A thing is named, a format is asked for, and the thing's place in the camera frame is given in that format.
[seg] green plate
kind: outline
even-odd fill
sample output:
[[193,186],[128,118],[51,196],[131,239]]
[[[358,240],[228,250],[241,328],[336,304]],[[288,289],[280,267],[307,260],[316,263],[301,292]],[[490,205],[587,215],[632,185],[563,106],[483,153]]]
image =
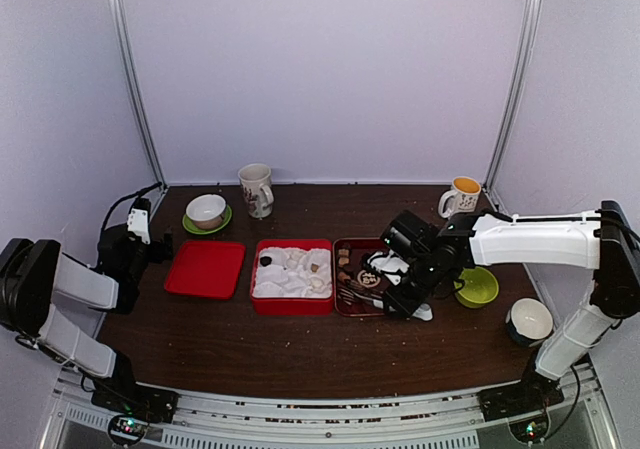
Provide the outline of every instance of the green plate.
[[187,232],[195,234],[196,236],[206,236],[207,234],[213,234],[227,227],[227,224],[229,224],[229,221],[231,221],[231,216],[233,216],[233,211],[231,211],[231,206],[227,205],[227,209],[224,212],[224,219],[222,220],[222,224],[220,224],[215,229],[205,231],[203,229],[198,229],[193,221],[189,219],[189,216],[185,214],[184,216],[182,216],[182,227],[184,227]]

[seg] dark wooden table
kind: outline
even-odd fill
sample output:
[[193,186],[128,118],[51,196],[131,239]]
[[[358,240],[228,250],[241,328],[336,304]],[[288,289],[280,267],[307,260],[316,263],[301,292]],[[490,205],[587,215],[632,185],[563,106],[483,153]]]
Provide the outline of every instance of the dark wooden table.
[[390,320],[258,316],[249,299],[251,264],[262,239],[377,237],[404,208],[442,225],[443,186],[312,186],[274,188],[274,213],[250,219],[238,187],[176,187],[158,210],[152,231],[187,239],[181,218],[200,194],[220,193],[231,224],[205,239],[239,241],[247,254],[229,301],[165,292],[171,263],[150,265],[128,316],[109,315],[100,340],[133,361],[142,382],[221,394],[289,398],[349,398],[421,394],[518,379],[529,350],[507,336],[504,319],[521,297],[536,297],[520,265],[491,268],[496,301],[481,310],[455,298],[430,301],[434,319]]

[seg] red plastic box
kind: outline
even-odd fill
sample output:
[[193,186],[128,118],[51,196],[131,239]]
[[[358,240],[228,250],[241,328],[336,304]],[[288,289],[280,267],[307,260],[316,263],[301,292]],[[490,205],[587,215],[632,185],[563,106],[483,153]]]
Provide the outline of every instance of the red plastic box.
[[333,291],[326,299],[307,298],[256,298],[253,297],[253,288],[256,285],[256,270],[258,269],[260,251],[267,247],[299,247],[308,251],[310,249],[332,250],[331,241],[326,239],[272,239],[258,243],[256,247],[256,257],[253,261],[253,276],[251,277],[251,302],[258,314],[263,316],[324,316],[331,314],[333,310],[333,298],[335,295],[335,275],[333,269],[331,279],[333,281]]

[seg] white bowl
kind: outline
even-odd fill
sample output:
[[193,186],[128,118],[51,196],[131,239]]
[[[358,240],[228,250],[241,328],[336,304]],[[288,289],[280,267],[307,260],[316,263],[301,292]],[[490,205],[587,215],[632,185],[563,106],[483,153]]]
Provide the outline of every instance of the white bowl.
[[215,229],[224,220],[227,202],[217,194],[205,194],[196,197],[187,206],[187,217],[193,224],[204,231]]

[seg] white mug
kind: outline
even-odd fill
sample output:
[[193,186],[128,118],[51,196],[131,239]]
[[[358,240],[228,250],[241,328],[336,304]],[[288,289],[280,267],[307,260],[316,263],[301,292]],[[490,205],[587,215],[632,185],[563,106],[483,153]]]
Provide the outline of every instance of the white mug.
[[438,204],[440,217],[448,219],[457,212],[473,212],[480,197],[482,186],[470,177],[456,177],[451,190],[445,192]]
[[238,177],[249,215],[262,219],[271,214],[271,168],[266,164],[249,164],[238,171]]

